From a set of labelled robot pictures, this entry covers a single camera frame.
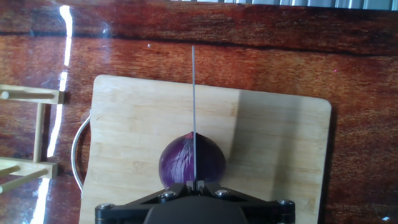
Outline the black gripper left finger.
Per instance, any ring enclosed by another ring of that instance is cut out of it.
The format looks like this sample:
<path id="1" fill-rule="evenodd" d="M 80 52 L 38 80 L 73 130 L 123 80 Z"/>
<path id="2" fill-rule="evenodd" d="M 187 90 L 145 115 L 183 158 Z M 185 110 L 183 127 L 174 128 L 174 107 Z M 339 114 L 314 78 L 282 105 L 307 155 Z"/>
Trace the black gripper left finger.
<path id="1" fill-rule="evenodd" d="M 101 203 L 95 208 L 95 224 L 124 223 L 127 220 L 143 223 L 149 210 L 193 193 L 193 182 L 173 184 L 167 189 L 155 192 L 125 205 Z"/>

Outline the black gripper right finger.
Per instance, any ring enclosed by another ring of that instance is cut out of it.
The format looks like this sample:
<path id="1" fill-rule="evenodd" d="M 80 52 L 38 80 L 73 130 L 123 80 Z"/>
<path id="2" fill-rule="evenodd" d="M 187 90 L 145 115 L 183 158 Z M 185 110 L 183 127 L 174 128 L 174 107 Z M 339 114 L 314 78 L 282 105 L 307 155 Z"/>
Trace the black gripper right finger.
<path id="1" fill-rule="evenodd" d="M 289 199 L 265 201 L 227 187 L 218 182 L 197 181 L 197 192 L 237 205 L 249 222 L 295 223 L 295 203 Z"/>

